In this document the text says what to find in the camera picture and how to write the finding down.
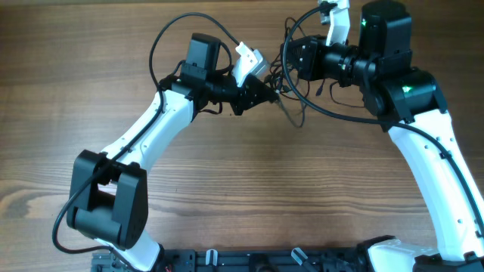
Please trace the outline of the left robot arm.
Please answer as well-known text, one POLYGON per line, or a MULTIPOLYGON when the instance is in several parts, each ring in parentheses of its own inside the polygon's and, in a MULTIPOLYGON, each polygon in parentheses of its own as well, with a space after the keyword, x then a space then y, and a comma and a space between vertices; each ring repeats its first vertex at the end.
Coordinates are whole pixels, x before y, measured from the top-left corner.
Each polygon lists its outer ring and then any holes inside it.
POLYGON ((163 247, 144 229, 147 175, 171 140, 208 103, 228 103, 239 116, 278 99, 259 79, 268 61, 243 42, 235 48, 238 60, 218 70, 224 46, 213 36, 193 34, 179 75, 158 83, 152 104, 135 124, 100 153, 84 150, 74 162, 64 208, 67 224, 98 241, 99 249, 109 250, 126 270, 156 271, 163 263, 163 247))

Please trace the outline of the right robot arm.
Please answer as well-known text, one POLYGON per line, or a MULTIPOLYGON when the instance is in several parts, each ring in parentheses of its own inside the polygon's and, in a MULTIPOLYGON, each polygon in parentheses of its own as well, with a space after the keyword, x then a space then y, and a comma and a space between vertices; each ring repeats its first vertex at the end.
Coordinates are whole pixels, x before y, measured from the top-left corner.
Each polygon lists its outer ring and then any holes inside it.
POLYGON ((460 152, 448 104, 436 79, 411 63, 411 15, 397 1, 372 1, 361 9, 357 45, 349 45, 349 4, 321 1, 315 12, 325 36, 281 45, 284 74, 306 81, 334 79, 358 86, 368 122, 398 147, 430 213, 436 247, 381 236, 358 246, 366 271, 481 271, 483 198, 460 152))

